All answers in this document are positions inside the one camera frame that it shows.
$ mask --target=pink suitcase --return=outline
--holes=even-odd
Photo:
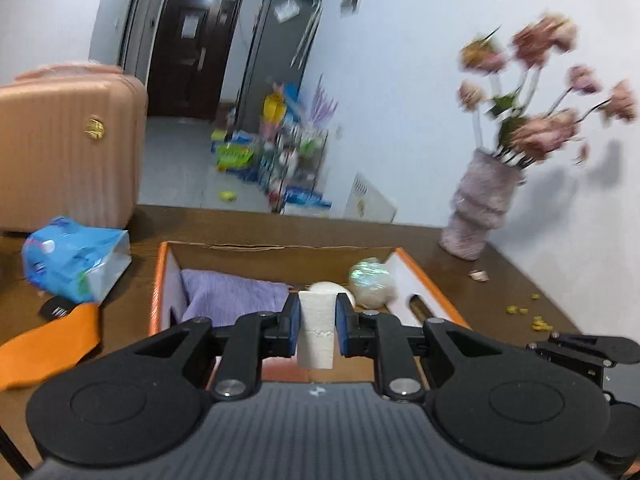
[[[146,89],[119,67],[55,65],[0,87],[0,230],[64,215],[123,228],[138,198]]]

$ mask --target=refrigerator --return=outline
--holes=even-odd
[[[305,71],[310,43],[319,20],[321,0],[295,0],[300,6],[297,16],[280,23],[275,9],[287,0],[263,0],[240,89],[236,130],[250,134],[260,131],[264,99],[273,92],[274,82],[293,83],[299,87]],[[296,51],[302,49],[291,65]]]

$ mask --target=vase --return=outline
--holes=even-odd
[[[476,149],[453,195],[454,209],[440,246],[463,260],[477,260],[489,231],[504,225],[522,170]]]

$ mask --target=front door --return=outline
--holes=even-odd
[[[149,115],[213,120],[242,0],[166,0],[151,58]]]

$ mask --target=tiled floor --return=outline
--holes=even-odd
[[[255,184],[216,170],[210,152],[212,123],[150,117],[138,202],[149,205],[268,212],[267,198]],[[235,202],[220,200],[233,191]]]

